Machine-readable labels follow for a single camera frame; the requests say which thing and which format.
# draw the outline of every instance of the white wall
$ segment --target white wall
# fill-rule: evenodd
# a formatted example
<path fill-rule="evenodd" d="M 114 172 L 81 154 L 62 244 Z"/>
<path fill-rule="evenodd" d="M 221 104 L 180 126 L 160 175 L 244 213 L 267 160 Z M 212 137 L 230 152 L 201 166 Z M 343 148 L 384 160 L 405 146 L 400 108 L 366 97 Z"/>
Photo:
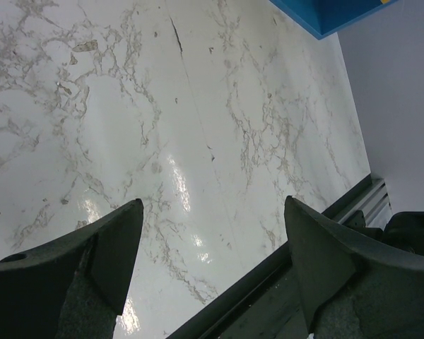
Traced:
<path fill-rule="evenodd" d="M 339 33 L 372 172 L 393 211 L 424 210 L 424 0 Z"/>

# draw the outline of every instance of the blue object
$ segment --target blue object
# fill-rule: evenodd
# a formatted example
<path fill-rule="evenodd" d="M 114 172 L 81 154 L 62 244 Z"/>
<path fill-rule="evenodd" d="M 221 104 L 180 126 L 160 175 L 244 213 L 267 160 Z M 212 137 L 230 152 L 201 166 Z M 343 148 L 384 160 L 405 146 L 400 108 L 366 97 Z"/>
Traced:
<path fill-rule="evenodd" d="M 270 0 L 314 35 L 323 39 L 397 0 Z"/>

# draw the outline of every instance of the black plastic part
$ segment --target black plastic part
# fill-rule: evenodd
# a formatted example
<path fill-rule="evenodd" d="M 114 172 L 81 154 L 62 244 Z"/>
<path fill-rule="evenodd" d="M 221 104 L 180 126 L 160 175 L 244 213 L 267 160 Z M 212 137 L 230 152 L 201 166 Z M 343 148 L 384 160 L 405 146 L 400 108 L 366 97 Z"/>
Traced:
<path fill-rule="evenodd" d="M 424 256 L 424 212 L 400 212 L 391 218 L 382 242 Z"/>
<path fill-rule="evenodd" d="M 285 223 L 315 338 L 424 338 L 424 256 L 366 237 L 291 197 Z"/>
<path fill-rule="evenodd" d="M 358 199 L 367 189 L 372 186 L 371 174 L 368 174 L 354 187 L 352 187 L 346 194 L 335 201 L 328 207 L 322 214 L 328 219 L 334 219 L 341 211 L 346 209 L 353 201 Z"/>
<path fill-rule="evenodd" d="M 349 227 L 352 230 L 365 235 L 366 237 L 373 238 L 381 241 L 383 238 L 383 231 L 381 228 L 375 227 Z"/>
<path fill-rule="evenodd" d="M 348 227 L 366 227 L 365 214 L 362 210 L 356 210 L 352 216 L 344 222 Z"/>
<path fill-rule="evenodd" d="M 112 338 L 143 224 L 141 200 L 0 261 L 0 338 Z"/>

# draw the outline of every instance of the marble floor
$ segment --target marble floor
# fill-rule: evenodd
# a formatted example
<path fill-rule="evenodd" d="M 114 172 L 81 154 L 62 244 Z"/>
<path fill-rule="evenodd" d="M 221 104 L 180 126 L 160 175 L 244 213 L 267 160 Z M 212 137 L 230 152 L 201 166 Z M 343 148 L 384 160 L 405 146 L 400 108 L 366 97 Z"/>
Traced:
<path fill-rule="evenodd" d="M 164 338 L 369 174 L 337 35 L 268 0 L 0 1 L 0 259 L 133 198 L 116 338 Z"/>

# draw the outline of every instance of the crack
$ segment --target crack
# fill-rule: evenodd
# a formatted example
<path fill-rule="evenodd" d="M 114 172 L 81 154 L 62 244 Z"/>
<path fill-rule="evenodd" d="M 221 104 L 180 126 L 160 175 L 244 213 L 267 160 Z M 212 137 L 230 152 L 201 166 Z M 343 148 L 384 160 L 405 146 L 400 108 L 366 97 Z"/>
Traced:
<path fill-rule="evenodd" d="M 182 52 L 183 52 L 184 50 L 182 49 L 181 40 L 180 40 L 180 38 L 179 38 L 179 34 L 177 33 L 177 28 L 176 28 L 176 26 L 175 26 L 175 23 L 174 23 L 174 21 L 171 19 L 171 16 L 170 16 L 170 20 L 171 20 L 172 28 L 173 28 L 173 30 L 175 30 L 176 39 L 177 39 L 177 44 L 179 45 L 179 51 L 181 52 L 181 58 L 182 58 Z"/>

